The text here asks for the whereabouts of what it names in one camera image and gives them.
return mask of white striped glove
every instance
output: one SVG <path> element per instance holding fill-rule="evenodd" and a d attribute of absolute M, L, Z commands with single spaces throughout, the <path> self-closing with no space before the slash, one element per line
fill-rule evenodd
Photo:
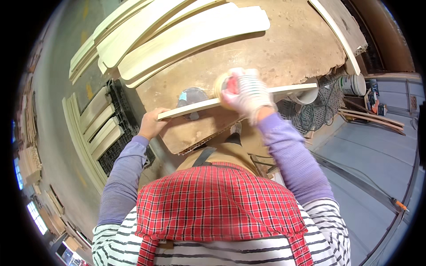
<path fill-rule="evenodd" d="M 223 90 L 223 100 L 240 115 L 248 118 L 251 126 L 256 125 L 261 107 L 270 106 L 275 111 L 278 110 L 266 84 L 258 79 L 257 69 L 234 68 L 228 71 L 228 75 L 237 79 L 238 94 Z"/>

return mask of purple arm sleeve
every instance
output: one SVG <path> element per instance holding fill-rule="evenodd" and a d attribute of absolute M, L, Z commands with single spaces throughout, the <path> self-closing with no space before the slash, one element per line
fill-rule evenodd
<path fill-rule="evenodd" d="M 139 177 L 147 160 L 145 151 L 148 143 L 146 138 L 134 136 L 115 160 L 102 192 L 98 226 L 122 224 L 136 206 Z"/>
<path fill-rule="evenodd" d="M 305 148 L 304 138 L 291 121 L 274 113 L 258 122 L 263 140 L 275 159 L 287 188 L 300 204 L 320 198 L 334 200 L 330 183 Z"/>

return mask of black strap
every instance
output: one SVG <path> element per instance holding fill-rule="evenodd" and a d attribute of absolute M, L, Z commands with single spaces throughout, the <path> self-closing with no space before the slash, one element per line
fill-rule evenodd
<path fill-rule="evenodd" d="M 215 150 L 216 150 L 216 148 L 213 148 L 213 147 L 205 148 L 201 152 L 200 156 L 198 156 L 198 158 L 195 160 L 192 167 L 212 165 L 211 163 L 206 162 L 206 160 L 207 160 L 208 157 L 210 157 L 210 155 L 212 153 L 214 153 Z"/>

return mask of wooden table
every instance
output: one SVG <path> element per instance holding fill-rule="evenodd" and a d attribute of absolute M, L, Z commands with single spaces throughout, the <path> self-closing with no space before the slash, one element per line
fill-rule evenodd
<path fill-rule="evenodd" d="M 266 32 L 246 34 L 215 44 L 165 68 L 136 88 L 146 111 L 175 108 L 188 87 L 203 88 L 213 98 L 215 79 L 233 67 L 256 68 L 268 87 L 299 84 L 327 74 L 345 62 L 332 30 L 307 0 L 235 0 L 238 7 L 264 9 Z M 160 136 L 177 154 L 238 120 L 222 107 L 205 110 L 197 121 L 173 118 Z"/>

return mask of gray strap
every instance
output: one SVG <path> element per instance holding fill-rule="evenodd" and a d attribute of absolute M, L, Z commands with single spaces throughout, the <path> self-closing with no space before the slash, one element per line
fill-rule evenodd
<path fill-rule="evenodd" d="M 197 167 L 197 166 L 202 166 L 202 165 L 206 165 L 206 164 L 204 164 L 205 162 L 206 162 L 206 160 L 207 160 L 207 158 L 212 154 L 212 153 L 214 153 L 214 151 L 216 150 L 216 148 L 213 148 L 213 147 L 207 147 L 207 148 L 205 148 L 202 152 L 201 152 L 201 154 L 200 154 L 200 156 L 198 156 L 198 158 L 195 160 L 195 162 L 194 162 L 194 164 L 192 165 L 192 167 Z"/>

